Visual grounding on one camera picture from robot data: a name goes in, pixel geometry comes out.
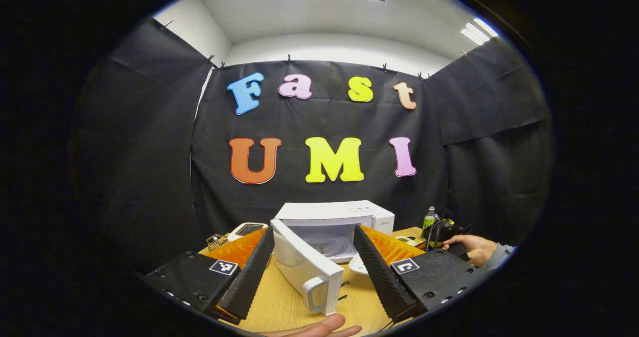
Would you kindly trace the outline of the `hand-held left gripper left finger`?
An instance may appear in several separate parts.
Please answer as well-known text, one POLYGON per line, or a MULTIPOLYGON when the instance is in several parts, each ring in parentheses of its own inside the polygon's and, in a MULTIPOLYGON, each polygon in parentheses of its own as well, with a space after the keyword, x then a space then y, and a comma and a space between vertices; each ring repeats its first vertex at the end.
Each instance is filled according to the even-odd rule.
POLYGON ((186 251, 139 279, 188 308, 238 324, 247 318, 274 249, 263 228, 205 254, 186 251))

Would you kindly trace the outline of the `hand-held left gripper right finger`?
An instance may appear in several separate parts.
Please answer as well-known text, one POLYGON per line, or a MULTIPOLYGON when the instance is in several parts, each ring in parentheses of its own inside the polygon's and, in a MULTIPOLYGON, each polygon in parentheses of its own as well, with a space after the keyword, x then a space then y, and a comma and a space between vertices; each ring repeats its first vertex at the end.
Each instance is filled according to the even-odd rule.
POLYGON ((461 244, 425 252, 364 225, 354 228, 353 244, 393 323, 439 310, 488 278, 461 244))

